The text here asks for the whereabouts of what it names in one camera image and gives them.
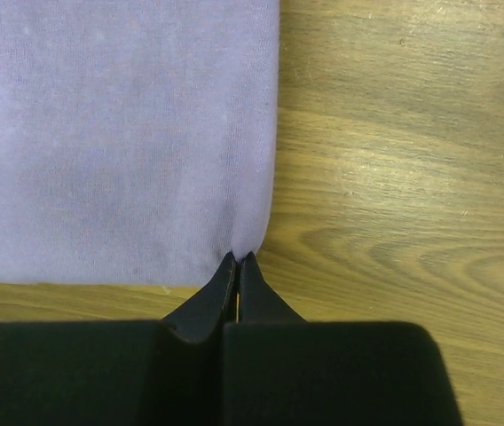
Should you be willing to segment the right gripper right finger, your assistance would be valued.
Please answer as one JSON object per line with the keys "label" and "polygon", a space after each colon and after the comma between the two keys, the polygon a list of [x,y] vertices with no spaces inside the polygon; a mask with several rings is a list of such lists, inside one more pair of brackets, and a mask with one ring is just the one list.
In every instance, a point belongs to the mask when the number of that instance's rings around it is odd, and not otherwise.
{"label": "right gripper right finger", "polygon": [[241,323],[305,323],[265,281],[256,255],[248,253],[240,263],[238,321]]}

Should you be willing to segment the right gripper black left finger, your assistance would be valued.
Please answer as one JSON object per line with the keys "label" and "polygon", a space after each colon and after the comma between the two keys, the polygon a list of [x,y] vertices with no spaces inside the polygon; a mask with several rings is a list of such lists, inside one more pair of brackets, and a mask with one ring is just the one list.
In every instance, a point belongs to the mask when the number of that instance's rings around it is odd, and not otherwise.
{"label": "right gripper black left finger", "polygon": [[210,281],[162,318],[161,324],[190,344],[212,339],[225,322],[236,318],[237,272],[233,254],[226,254]]}

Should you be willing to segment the purple t shirt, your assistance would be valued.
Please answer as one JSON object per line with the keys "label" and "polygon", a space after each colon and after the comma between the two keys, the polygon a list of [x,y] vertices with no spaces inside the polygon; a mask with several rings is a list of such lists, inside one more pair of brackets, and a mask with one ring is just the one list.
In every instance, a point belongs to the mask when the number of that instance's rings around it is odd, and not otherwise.
{"label": "purple t shirt", "polygon": [[0,282],[202,285],[270,216],[276,1],[0,1]]}

